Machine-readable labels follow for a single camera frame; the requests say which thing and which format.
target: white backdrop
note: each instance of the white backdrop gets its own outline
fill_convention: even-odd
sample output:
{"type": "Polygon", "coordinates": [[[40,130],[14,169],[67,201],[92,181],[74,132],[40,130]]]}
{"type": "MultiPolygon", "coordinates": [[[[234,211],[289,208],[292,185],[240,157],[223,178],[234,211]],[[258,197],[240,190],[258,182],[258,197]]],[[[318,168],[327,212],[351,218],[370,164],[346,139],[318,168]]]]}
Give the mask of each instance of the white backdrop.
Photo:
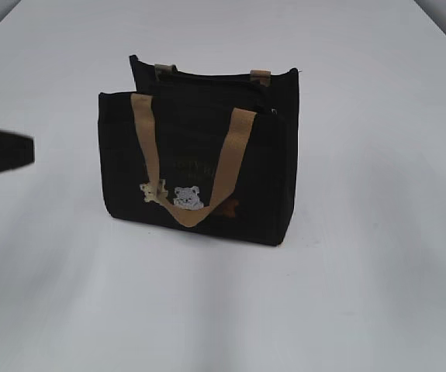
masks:
{"type": "Polygon", "coordinates": [[[446,370],[446,37],[404,0],[23,0],[0,25],[0,370],[446,370]],[[277,249],[108,216],[97,94],[127,57],[298,67],[277,249]]]}

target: bag handle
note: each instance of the bag handle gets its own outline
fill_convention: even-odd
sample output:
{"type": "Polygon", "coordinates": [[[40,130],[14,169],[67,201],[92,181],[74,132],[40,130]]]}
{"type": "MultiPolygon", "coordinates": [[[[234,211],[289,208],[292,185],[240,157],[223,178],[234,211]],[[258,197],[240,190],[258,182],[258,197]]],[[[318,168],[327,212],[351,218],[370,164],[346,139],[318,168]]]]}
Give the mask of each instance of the bag handle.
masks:
{"type": "Polygon", "coordinates": [[[165,207],[176,221],[183,226],[196,226],[219,204],[233,194],[256,112],[241,108],[234,108],[231,112],[230,126],[221,148],[209,205],[192,211],[181,209],[171,204],[168,200],[168,192],[163,190],[163,184],[160,183],[159,154],[155,138],[152,96],[132,93],[131,107],[133,109],[138,142],[147,165],[149,183],[151,190],[155,193],[154,200],[165,207]]]}
{"type": "MultiPolygon", "coordinates": [[[[175,64],[155,64],[154,65],[155,78],[159,81],[160,74],[174,74],[178,72],[175,64]]],[[[265,87],[271,85],[271,72],[267,70],[251,70],[251,81],[259,81],[265,87]]]]}
{"type": "Polygon", "coordinates": [[[155,64],[154,65],[155,79],[159,81],[160,74],[173,74],[174,72],[178,72],[175,64],[167,65],[167,64],[155,64]]]}
{"type": "Polygon", "coordinates": [[[259,81],[265,87],[271,85],[271,72],[267,70],[251,70],[251,81],[259,81]]]}

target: black tote bag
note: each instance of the black tote bag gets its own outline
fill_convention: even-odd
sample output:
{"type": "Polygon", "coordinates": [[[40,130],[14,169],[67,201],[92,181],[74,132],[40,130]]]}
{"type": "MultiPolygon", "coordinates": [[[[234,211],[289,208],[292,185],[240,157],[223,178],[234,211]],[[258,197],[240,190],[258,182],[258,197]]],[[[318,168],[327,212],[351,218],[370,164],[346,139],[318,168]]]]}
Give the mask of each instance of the black tote bag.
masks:
{"type": "MultiPolygon", "coordinates": [[[[295,84],[293,76],[289,80],[298,115],[296,73],[295,84]]],[[[154,70],[138,92],[100,94],[102,190],[109,213],[280,244],[293,210],[297,123],[290,125],[289,115],[273,107],[273,84],[160,81],[154,70]]]]}

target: teddy bear patch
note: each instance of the teddy bear patch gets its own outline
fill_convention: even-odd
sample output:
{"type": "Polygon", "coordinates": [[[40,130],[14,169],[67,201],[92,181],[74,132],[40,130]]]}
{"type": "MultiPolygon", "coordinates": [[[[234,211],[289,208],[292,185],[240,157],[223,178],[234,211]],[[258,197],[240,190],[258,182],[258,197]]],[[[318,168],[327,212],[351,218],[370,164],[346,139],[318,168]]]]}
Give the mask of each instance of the teddy bear patch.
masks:
{"type": "Polygon", "coordinates": [[[191,188],[175,188],[176,198],[173,200],[174,204],[181,209],[188,209],[196,211],[204,208],[204,203],[199,198],[199,187],[193,186],[191,188]]]}
{"type": "MultiPolygon", "coordinates": [[[[166,180],[162,180],[162,179],[160,179],[159,180],[159,186],[158,186],[158,188],[159,188],[159,192],[160,193],[164,193],[164,192],[168,192],[166,189],[165,189],[165,186],[166,186],[166,180]]],[[[157,196],[156,196],[156,193],[154,192],[154,190],[153,190],[153,188],[152,188],[152,184],[149,182],[148,184],[141,184],[140,185],[140,190],[141,191],[143,191],[143,193],[145,194],[145,199],[144,199],[144,201],[146,202],[146,203],[148,203],[148,202],[156,202],[156,203],[159,203],[159,201],[157,200],[157,196]]]]}

